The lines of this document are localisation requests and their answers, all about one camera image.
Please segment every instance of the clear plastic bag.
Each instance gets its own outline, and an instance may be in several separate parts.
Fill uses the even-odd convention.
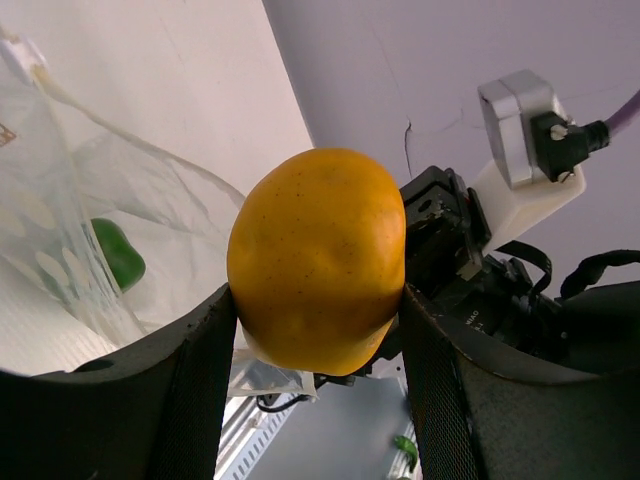
[[[204,301],[226,281],[244,198],[86,110],[42,62],[16,71],[15,44],[5,39],[0,64],[0,368],[33,375],[71,370]],[[95,134],[69,152],[56,114]],[[124,295],[90,227],[96,217],[122,228],[146,262]],[[234,349],[229,395],[315,393],[311,373],[263,364],[241,334]]]

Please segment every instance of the green pepper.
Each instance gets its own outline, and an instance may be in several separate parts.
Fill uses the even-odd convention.
[[[142,256],[111,220],[93,218],[91,225],[116,283],[120,290],[126,292],[140,281],[147,270]]]
[[[395,443],[396,447],[399,450],[402,450],[407,457],[409,457],[410,464],[409,470],[413,472],[418,465],[418,449],[415,444],[407,437],[403,435],[398,435],[393,439],[393,443]]]

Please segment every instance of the yellow fruit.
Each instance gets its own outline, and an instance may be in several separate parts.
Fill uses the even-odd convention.
[[[398,309],[405,229],[393,178],[363,154],[314,149],[277,167],[229,240],[229,286],[249,345],[282,368],[362,367]]]

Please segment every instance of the screw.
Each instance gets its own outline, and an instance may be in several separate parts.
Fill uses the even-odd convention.
[[[569,129],[564,125],[554,125],[551,127],[551,140],[556,142],[564,140],[568,133]]]
[[[562,172],[560,175],[558,175],[558,181],[560,183],[564,183],[567,180],[569,180],[571,177],[575,177],[576,174],[574,172]]]

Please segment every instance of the gray wall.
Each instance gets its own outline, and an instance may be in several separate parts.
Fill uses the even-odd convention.
[[[264,4],[316,145],[364,151],[401,184],[433,164],[473,180],[490,158],[476,97],[485,81],[531,68],[582,123],[640,88],[638,0]],[[640,248],[640,123],[585,172],[587,192],[523,237],[550,254],[554,293],[585,256]],[[605,276],[623,279],[640,267]]]

